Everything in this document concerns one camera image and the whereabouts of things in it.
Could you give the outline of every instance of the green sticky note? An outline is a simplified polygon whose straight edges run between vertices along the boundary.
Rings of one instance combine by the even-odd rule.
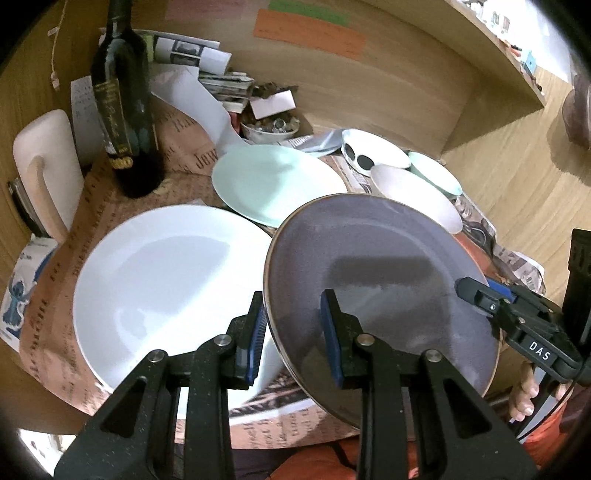
[[[349,26],[348,15],[342,14],[328,7],[306,4],[298,0],[271,0],[269,3],[269,10],[318,18],[319,20],[341,25],[342,27]]]

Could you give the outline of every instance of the sticky note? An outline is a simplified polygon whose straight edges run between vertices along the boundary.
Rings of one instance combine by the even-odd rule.
[[[343,27],[349,26],[348,15],[342,14],[328,7],[307,4],[300,2],[299,0],[271,0],[268,8],[269,10],[274,10],[276,12],[285,12],[288,14],[298,14],[317,18],[318,20],[324,20]]]
[[[287,112],[296,107],[293,95],[289,90],[276,93],[269,98],[251,99],[252,113],[257,120],[276,113]]]
[[[266,9],[258,12],[253,35],[317,48],[353,60],[361,56],[365,47],[365,35],[350,28],[304,15]]]

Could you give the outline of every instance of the brown wrapping paper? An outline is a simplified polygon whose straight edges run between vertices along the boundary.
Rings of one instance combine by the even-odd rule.
[[[128,199],[119,192],[106,156],[97,160],[85,178],[70,235],[41,273],[25,311],[20,341],[25,368],[56,396],[90,415],[108,393],[82,357],[74,335],[74,288],[86,258],[113,228],[148,210],[198,199],[209,206],[225,207],[212,187],[210,175],[217,155],[203,128],[161,100],[154,99],[153,111],[167,170],[165,180],[148,196]],[[343,176],[333,159],[324,161]],[[310,401],[294,413],[280,415],[276,409],[306,398],[291,376],[283,373],[248,405],[230,413],[232,446],[312,445],[356,434],[355,429]],[[177,440],[183,437],[184,421],[179,421]]]

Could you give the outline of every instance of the plate rim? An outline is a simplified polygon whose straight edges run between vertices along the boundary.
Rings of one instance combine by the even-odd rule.
[[[326,163],[324,163],[324,162],[323,162],[321,159],[319,159],[319,158],[317,158],[317,157],[314,157],[314,156],[312,156],[312,155],[310,155],[310,154],[308,154],[308,153],[306,153],[306,152],[301,152],[301,151],[299,151],[299,150],[296,150],[295,148],[290,148],[290,147],[283,147],[282,145],[244,145],[244,146],[236,147],[236,148],[233,148],[233,149],[229,150],[229,151],[228,151],[228,152],[226,152],[224,155],[222,155],[222,156],[221,156],[221,157],[220,157],[220,158],[217,160],[216,164],[213,166],[213,170],[212,170],[212,185],[213,185],[213,189],[215,190],[215,192],[217,193],[217,195],[218,195],[218,196],[221,198],[221,200],[222,200],[222,201],[223,201],[223,202],[224,202],[226,205],[228,205],[228,206],[229,206],[229,207],[230,207],[232,210],[234,210],[234,211],[235,211],[235,212],[236,212],[238,215],[240,215],[240,216],[243,216],[244,218],[247,218],[247,219],[248,219],[248,220],[250,220],[251,222],[256,222],[256,223],[259,223],[259,224],[261,224],[261,225],[269,226],[269,227],[272,227],[272,228],[279,228],[279,227],[280,227],[280,225],[281,225],[282,223],[284,223],[284,222],[287,220],[287,218],[289,218],[289,216],[287,216],[287,217],[286,217],[284,220],[282,220],[282,221],[281,221],[281,222],[279,222],[279,223],[277,223],[277,222],[275,222],[275,221],[273,221],[273,222],[267,222],[267,221],[265,221],[265,220],[262,220],[261,218],[257,218],[257,217],[254,217],[254,216],[251,216],[251,215],[247,215],[247,214],[245,214],[245,213],[242,213],[242,212],[240,212],[239,210],[236,210],[236,209],[235,209],[235,208],[234,208],[232,205],[230,205],[230,204],[229,204],[229,203],[226,201],[226,199],[223,197],[223,195],[222,195],[221,193],[219,193],[218,189],[216,188],[216,181],[215,181],[215,171],[216,171],[216,167],[217,167],[217,166],[219,165],[219,163],[220,163],[220,160],[222,160],[224,157],[226,157],[227,155],[229,155],[229,154],[230,154],[232,151],[234,151],[234,150],[237,150],[237,149],[239,149],[239,148],[252,148],[252,147],[278,147],[278,148],[286,148],[287,150],[293,150],[294,152],[297,152],[297,154],[298,154],[298,155],[300,155],[300,157],[301,157],[301,158],[304,158],[304,157],[302,157],[302,155],[305,155],[306,157],[309,157],[309,159],[311,159],[311,160],[314,160],[314,161],[317,161],[318,163],[320,163],[320,164],[321,164],[321,165],[323,165],[324,167],[328,168],[328,169],[330,170],[330,172],[332,172],[332,173],[334,173],[334,174],[335,174],[335,176],[336,176],[335,178],[338,178],[338,179],[339,179],[339,181],[342,183],[342,185],[343,185],[343,188],[344,188],[344,190],[345,190],[344,192],[340,192],[340,193],[329,193],[329,194],[327,194],[327,195],[323,195],[323,196],[321,196],[321,197],[317,197],[317,198],[315,198],[315,199],[313,199],[313,200],[309,200],[309,201],[308,201],[308,202],[306,202],[306,203],[313,202],[314,200],[317,200],[317,199],[319,199],[319,198],[323,198],[323,197],[326,197],[326,196],[330,196],[330,195],[339,195],[339,194],[342,194],[342,193],[347,193],[347,192],[348,192],[347,185],[345,184],[345,181],[344,181],[344,180],[341,178],[341,176],[340,176],[340,175],[339,175],[337,172],[335,172],[335,171],[334,171],[334,169],[332,169],[330,166],[328,166]]]
[[[86,264],[88,262],[88,260],[91,258],[92,254],[96,251],[96,249],[99,247],[99,245],[106,240],[109,236],[111,236],[115,231],[117,231],[119,228],[123,227],[126,223],[131,222],[132,220],[135,220],[139,217],[142,217],[144,215],[149,215],[152,214],[153,212],[156,211],[161,211],[161,210],[165,210],[165,209],[178,209],[179,207],[182,207],[183,209],[185,209],[185,207],[189,207],[192,209],[208,209],[208,211],[212,211],[211,209],[215,210],[216,212],[223,212],[222,215],[223,216],[234,216],[239,218],[240,222],[247,222],[248,224],[252,225],[254,228],[256,228],[257,230],[259,230],[260,232],[262,232],[264,235],[266,235],[267,237],[269,237],[269,235],[260,227],[254,225],[252,222],[250,222],[249,220],[244,219],[243,217],[241,217],[240,215],[237,215],[235,213],[232,212],[228,212],[227,210],[218,208],[218,207],[213,207],[213,206],[209,206],[209,205],[192,205],[192,204],[179,204],[179,205],[165,205],[165,206],[161,206],[161,207],[157,207],[151,210],[148,210],[146,212],[142,212],[139,213],[131,218],[128,218],[127,220],[125,220],[124,222],[120,223],[119,225],[117,225],[115,228],[113,228],[109,233],[107,233],[102,239],[100,239],[97,244],[94,246],[94,248],[88,253],[88,256],[86,257],[86,260],[84,261],[84,264],[82,265],[82,268],[80,269],[80,273],[78,274],[78,278],[76,279],[76,284],[74,285],[74,294],[72,295],[72,325],[73,325],[73,329],[74,329],[74,337],[76,338],[76,343],[78,345],[78,349],[80,350],[80,353],[82,354],[82,358],[84,359],[86,365],[88,366],[88,368],[90,369],[90,371],[92,372],[92,374],[96,377],[96,379],[98,380],[98,382],[101,384],[102,388],[107,391],[108,393],[112,394],[117,387],[113,388],[111,387],[99,374],[98,372],[94,369],[94,367],[92,367],[92,364],[90,363],[90,361],[88,360],[85,351],[82,347],[82,343],[80,342],[80,337],[79,337],[79,331],[77,328],[77,322],[76,322],[76,293],[78,291],[78,285],[79,285],[79,281],[82,277],[82,274],[84,272],[84,269],[86,267]]]
[[[360,424],[353,424],[351,423],[350,419],[346,418],[345,416],[341,415],[340,412],[338,412],[337,410],[333,409],[333,408],[327,408],[323,405],[321,405],[318,401],[316,401],[316,399],[310,394],[310,389],[308,386],[306,386],[306,383],[301,379],[301,376],[296,374],[296,369],[293,365],[293,363],[291,362],[291,359],[288,357],[288,355],[285,352],[285,349],[283,348],[283,344],[281,342],[278,342],[275,334],[275,328],[276,328],[276,322],[275,319],[273,317],[273,314],[270,310],[270,308],[268,307],[269,305],[269,269],[270,269],[270,264],[271,264],[271,255],[273,253],[273,250],[276,247],[276,243],[277,243],[277,239],[279,238],[279,234],[281,233],[281,231],[285,228],[286,225],[288,225],[289,221],[296,215],[298,214],[298,212],[302,209],[304,209],[307,205],[313,203],[313,202],[318,202],[320,200],[324,200],[327,199],[329,197],[338,197],[341,195],[355,195],[355,196],[368,196],[366,193],[335,193],[333,195],[327,195],[318,199],[314,199],[309,201],[308,203],[302,205],[301,207],[299,207],[297,210],[293,211],[291,213],[291,215],[285,219],[285,221],[281,224],[281,226],[277,229],[277,231],[275,232],[275,234],[272,237],[271,240],[271,244],[269,245],[269,250],[267,251],[267,257],[265,259],[265,268],[263,271],[263,301],[264,301],[264,305],[265,305],[265,309],[267,310],[267,321],[268,321],[268,326],[269,326],[269,332],[271,334],[271,337],[273,338],[273,342],[275,342],[275,346],[277,347],[277,351],[279,352],[279,355],[281,355],[281,359],[283,360],[283,363],[285,365],[285,367],[288,369],[289,373],[291,374],[291,376],[294,378],[294,380],[296,381],[296,383],[300,386],[300,388],[304,391],[304,393],[306,395],[308,395],[309,398],[311,398],[314,403],[316,403],[320,408],[322,408],[322,410],[330,413],[331,415],[335,416],[337,419],[339,419],[340,421],[346,423],[347,425],[351,425],[355,428],[360,428]],[[459,244],[459,246],[464,249],[464,247],[462,246],[462,244],[458,241],[458,239],[451,233],[449,233],[443,226],[441,226],[439,223],[435,222],[433,219],[429,218],[427,215],[425,215],[422,212],[419,212],[418,210],[415,210],[412,207],[409,207],[408,205],[405,205],[403,203],[397,202],[396,200],[392,200],[389,198],[385,198],[385,197],[376,197],[376,198],[380,198],[384,201],[387,202],[394,202],[397,203],[399,205],[403,205],[406,208],[410,208],[411,210],[414,210],[416,213],[423,215],[425,218],[427,218],[428,220],[430,220],[431,222],[433,222],[435,225],[437,225],[439,228],[441,228],[447,235],[450,235],[451,237],[453,237],[453,239]],[[486,281],[486,277],[484,275],[484,273],[482,272],[482,269],[480,268],[480,266],[478,266],[478,264],[476,263],[476,261],[469,255],[468,252],[466,252],[466,254],[470,257],[470,259],[474,262],[474,264],[476,265],[476,268],[478,269],[478,271],[480,272],[482,279],[484,281]],[[497,327],[493,327],[493,331],[497,332],[499,334],[499,338],[501,335],[501,329],[497,328]],[[496,370],[497,367],[499,365],[499,358],[501,355],[501,348],[502,348],[502,344],[503,341],[501,340],[496,340],[497,342],[497,349],[496,349],[496,361],[495,361],[495,366],[492,370],[492,374],[491,377],[488,381],[488,384],[486,385],[486,388],[484,389],[484,392],[482,393],[482,397],[484,397],[486,395],[486,393],[488,392],[488,390],[490,389],[492,382],[495,378],[495,374],[496,374]]]

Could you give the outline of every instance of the bowl with black dots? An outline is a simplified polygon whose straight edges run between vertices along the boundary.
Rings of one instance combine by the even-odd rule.
[[[410,168],[406,153],[385,138],[357,129],[343,131],[343,156],[357,172],[366,177],[376,165]]]

